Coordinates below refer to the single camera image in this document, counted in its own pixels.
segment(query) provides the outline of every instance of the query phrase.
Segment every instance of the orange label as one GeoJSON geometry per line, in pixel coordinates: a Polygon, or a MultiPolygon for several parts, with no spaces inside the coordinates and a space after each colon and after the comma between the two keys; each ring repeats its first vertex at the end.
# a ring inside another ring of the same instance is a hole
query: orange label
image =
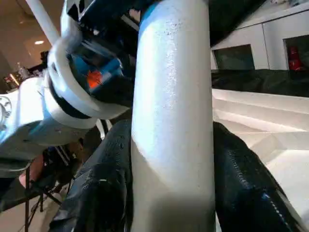
{"type": "Polygon", "coordinates": [[[87,75],[87,82],[89,84],[90,88],[95,88],[98,85],[101,84],[101,77],[102,74],[100,71],[95,70],[95,71],[88,71],[88,75],[87,75]]]}

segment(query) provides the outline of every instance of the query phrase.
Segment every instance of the ceiling light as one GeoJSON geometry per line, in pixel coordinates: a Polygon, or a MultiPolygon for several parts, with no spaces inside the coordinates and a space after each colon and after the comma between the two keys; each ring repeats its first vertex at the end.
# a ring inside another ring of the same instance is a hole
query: ceiling light
{"type": "Polygon", "coordinates": [[[39,41],[34,42],[35,45],[39,45],[39,44],[42,44],[42,43],[44,43],[43,40],[39,40],[39,41]]]}

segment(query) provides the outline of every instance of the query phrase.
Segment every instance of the ceiling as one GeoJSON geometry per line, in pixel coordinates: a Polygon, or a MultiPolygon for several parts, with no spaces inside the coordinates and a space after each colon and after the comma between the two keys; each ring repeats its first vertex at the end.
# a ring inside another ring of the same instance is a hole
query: ceiling
{"type": "MultiPolygon", "coordinates": [[[[64,0],[41,2],[55,27],[60,30],[64,0]]],[[[27,68],[33,67],[41,63],[40,52],[50,49],[44,32],[32,15],[26,0],[0,0],[0,60],[7,61],[6,66],[5,62],[0,62],[0,74],[15,71],[18,62],[27,68]],[[35,45],[36,41],[45,42],[35,45]]]]}
{"type": "MultiPolygon", "coordinates": [[[[57,12],[61,11],[64,0],[41,0],[43,6],[45,7],[48,13],[56,10],[57,12]]],[[[9,14],[16,14],[22,12],[20,6],[29,14],[31,10],[26,3],[26,0],[0,0],[0,17],[9,14]]]]}

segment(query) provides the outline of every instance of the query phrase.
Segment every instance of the bottle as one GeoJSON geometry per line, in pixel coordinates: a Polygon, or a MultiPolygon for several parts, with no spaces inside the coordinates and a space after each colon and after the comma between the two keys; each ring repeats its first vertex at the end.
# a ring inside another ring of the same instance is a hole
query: bottle
{"type": "Polygon", "coordinates": [[[22,80],[26,80],[29,78],[29,71],[24,66],[21,66],[20,63],[17,63],[18,65],[18,73],[20,74],[22,80]]]}
{"type": "Polygon", "coordinates": [[[299,58],[298,49],[294,46],[289,48],[289,68],[290,70],[305,70],[299,58]]]}

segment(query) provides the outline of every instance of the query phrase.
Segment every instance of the white pole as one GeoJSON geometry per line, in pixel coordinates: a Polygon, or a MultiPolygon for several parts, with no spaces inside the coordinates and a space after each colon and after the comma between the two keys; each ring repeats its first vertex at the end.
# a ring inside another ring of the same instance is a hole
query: white pole
{"type": "Polygon", "coordinates": [[[59,38],[59,32],[54,26],[48,13],[44,9],[40,0],[26,0],[39,25],[44,31],[51,45],[54,45],[59,38]]]}
{"type": "Polygon", "coordinates": [[[140,25],[132,232],[214,231],[207,2],[163,0],[140,25]]]}

